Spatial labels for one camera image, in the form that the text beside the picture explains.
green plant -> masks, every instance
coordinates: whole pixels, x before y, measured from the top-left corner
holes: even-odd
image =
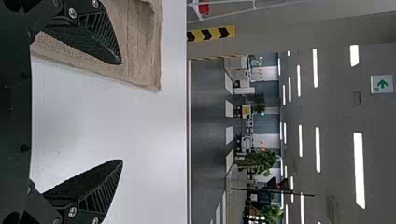
[[[266,224],[276,224],[278,220],[283,218],[283,209],[276,205],[267,205],[259,210],[258,216],[264,217]]]
[[[263,93],[256,93],[254,95],[249,95],[247,99],[256,105],[265,104],[265,97]]]
[[[253,169],[255,175],[268,176],[270,169],[276,163],[276,155],[271,151],[249,153],[244,161],[236,161],[235,163],[239,169]]]
[[[253,111],[258,113],[258,114],[264,113],[265,112],[265,105],[254,105],[253,106]]]

yellow and black hazard stripe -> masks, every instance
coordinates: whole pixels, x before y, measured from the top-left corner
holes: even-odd
[[[246,57],[246,55],[228,55],[228,56],[221,56],[221,57],[204,57],[204,58],[197,58],[191,59],[192,61],[204,61],[204,60],[217,60],[217,59],[230,59],[230,58],[241,58]]]
[[[235,26],[222,26],[187,32],[187,42],[200,42],[235,37]]]

arrow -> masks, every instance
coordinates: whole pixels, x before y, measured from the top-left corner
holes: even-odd
[[[386,82],[384,79],[382,79],[380,82],[378,82],[377,87],[381,86],[381,89],[385,89],[385,86],[389,86],[388,82]]]

bolt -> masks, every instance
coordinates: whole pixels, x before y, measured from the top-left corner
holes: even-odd
[[[99,8],[98,0],[92,0],[92,5],[93,5],[94,8]]]
[[[92,221],[92,224],[99,224],[99,218],[94,218]]]
[[[56,7],[58,7],[60,4],[59,4],[59,0],[53,0],[53,5],[54,6],[56,6]]]
[[[26,144],[23,144],[23,145],[20,147],[21,153],[29,152],[30,149],[31,149],[31,148],[30,148],[28,145],[26,145]]]
[[[77,12],[72,7],[69,8],[69,16],[72,19],[75,19],[77,17]]]
[[[76,208],[76,207],[70,208],[70,210],[69,210],[69,217],[70,217],[70,218],[71,218],[71,217],[75,217],[76,214],[77,214],[77,208]]]

beige mat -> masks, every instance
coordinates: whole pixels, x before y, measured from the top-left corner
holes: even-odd
[[[122,65],[110,65],[40,33],[33,55],[142,88],[161,90],[162,0],[102,0],[119,40]]]

